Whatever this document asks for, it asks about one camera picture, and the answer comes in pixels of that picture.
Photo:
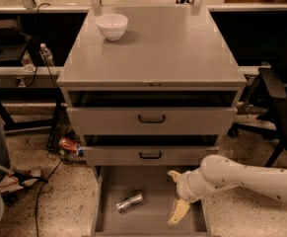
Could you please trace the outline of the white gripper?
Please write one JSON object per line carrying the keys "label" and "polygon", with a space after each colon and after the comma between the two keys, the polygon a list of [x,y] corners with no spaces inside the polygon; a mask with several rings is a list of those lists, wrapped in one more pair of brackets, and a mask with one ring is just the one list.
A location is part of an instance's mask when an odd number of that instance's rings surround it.
{"label": "white gripper", "polygon": [[203,178],[198,170],[186,171],[182,174],[171,170],[168,175],[177,183],[177,193],[180,197],[174,199],[168,224],[177,225],[188,213],[190,204],[202,198]]}

